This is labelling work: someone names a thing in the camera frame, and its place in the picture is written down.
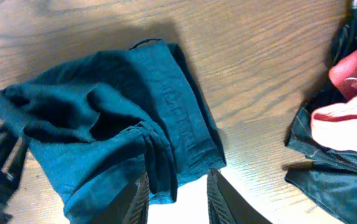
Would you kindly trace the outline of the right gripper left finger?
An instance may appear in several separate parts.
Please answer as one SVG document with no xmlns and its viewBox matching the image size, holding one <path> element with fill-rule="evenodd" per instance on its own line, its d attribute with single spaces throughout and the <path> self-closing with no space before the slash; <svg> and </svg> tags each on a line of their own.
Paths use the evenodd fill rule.
<svg viewBox="0 0 357 224">
<path fill-rule="evenodd" d="M 147 224 L 149 200 L 149 179 L 147 173 L 142 172 L 94 217 L 94 224 Z"/>
</svg>

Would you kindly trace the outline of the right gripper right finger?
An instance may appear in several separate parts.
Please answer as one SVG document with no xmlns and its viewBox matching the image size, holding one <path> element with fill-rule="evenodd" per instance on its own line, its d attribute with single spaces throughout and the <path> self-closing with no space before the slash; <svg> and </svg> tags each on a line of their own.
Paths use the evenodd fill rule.
<svg viewBox="0 0 357 224">
<path fill-rule="evenodd" d="M 224 178 L 218 169 L 207 176 L 209 224 L 271 224 Z"/>
</svg>

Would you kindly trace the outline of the navy blue shorts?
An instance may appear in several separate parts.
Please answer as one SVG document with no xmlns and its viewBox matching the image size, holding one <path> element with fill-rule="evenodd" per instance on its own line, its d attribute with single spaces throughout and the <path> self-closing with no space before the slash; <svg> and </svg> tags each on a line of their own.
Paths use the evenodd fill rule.
<svg viewBox="0 0 357 224">
<path fill-rule="evenodd" d="M 225 166 L 216 124 L 177 44 L 147 39 L 60 64 L 0 91 L 71 223 L 101 213 L 147 172 L 151 203 Z"/>
</svg>

